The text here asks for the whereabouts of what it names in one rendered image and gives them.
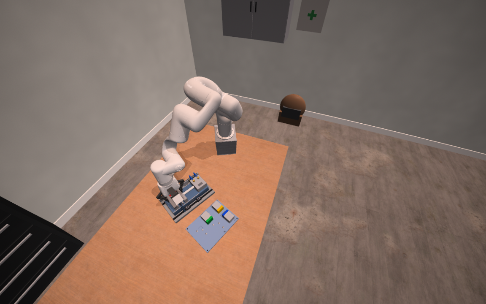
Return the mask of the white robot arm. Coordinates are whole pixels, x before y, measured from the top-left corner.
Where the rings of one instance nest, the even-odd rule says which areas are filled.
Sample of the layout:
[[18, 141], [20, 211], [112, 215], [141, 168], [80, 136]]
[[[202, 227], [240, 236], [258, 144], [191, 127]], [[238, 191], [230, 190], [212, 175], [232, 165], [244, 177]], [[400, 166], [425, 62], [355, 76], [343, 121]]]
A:
[[174, 173], [182, 171], [185, 167], [183, 159], [177, 152], [177, 144], [184, 144], [188, 141], [190, 131], [200, 132], [215, 113], [218, 138], [229, 140], [235, 133], [232, 121], [239, 120], [243, 113], [239, 101], [222, 92], [218, 85], [208, 78], [198, 76], [189, 79], [184, 84], [184, 93], [191, 101], [203, 108], [197, 111], [184, 104], [174, 107], [170, 133], [162, 146], [164, 161], [156, 160], [150, 167], [161, 186], [170, 185], [173, 182]]

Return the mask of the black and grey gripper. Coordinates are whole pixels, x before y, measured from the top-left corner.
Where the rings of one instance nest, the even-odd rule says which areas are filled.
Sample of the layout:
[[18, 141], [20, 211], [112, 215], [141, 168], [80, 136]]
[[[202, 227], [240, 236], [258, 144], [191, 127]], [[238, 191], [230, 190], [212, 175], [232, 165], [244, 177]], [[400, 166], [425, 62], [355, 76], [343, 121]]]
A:
[[157, 185], [158, 185], [158, 188], [160, 190], [160, 193], [157, 195], [156, 198], [157, 199], [161, 199], [161, 200], [164, 199], [165, 201], [169, 202], [169, 200], [167, 199], [167, 196], [170, 195], [170, 194], [168, 193], [167, 189], [169, 189], [170, 187], [172, 187], [176, 191], [179, 188], [179, 190], [181, 192], [183, 192], [183, 184], [184, 184], [184, 180], [183, 179], [177, 180], [177, 179], [175, 179], [174, 176], [173, 176], [173, 182], [170, 185], [161, 186], [157, 182]]

